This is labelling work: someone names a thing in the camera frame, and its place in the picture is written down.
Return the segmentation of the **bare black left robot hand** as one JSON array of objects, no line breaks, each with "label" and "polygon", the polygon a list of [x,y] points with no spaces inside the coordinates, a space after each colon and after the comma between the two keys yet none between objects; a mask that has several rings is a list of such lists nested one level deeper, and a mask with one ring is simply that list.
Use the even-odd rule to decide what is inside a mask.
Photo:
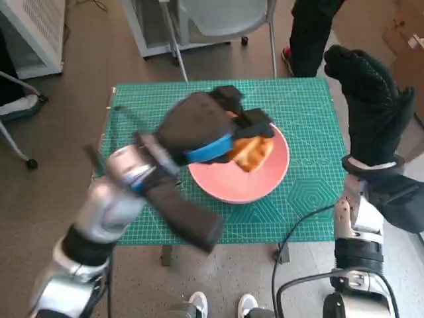
[{"label": "bare black left robot hand", "polygon": [[274,136],[271,118],[259,108],[244,110],[243,97],[233,85],[188,95],[164,117],[158,142],[179,166],[230,162],[236,141]]}]

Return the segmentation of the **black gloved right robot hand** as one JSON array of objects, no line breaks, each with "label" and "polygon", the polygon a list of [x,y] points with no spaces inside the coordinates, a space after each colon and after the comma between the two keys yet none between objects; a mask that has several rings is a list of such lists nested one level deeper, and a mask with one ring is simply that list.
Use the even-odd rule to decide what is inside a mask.
[{"label": "black gloved right robot hand", "polygon": [[367,166],[393,162],[415,112],[415,89],[398,88],[390,70],[363,50],[333,45],[324,61],[325,73],[339,81],[348,104],[351,157]]}]

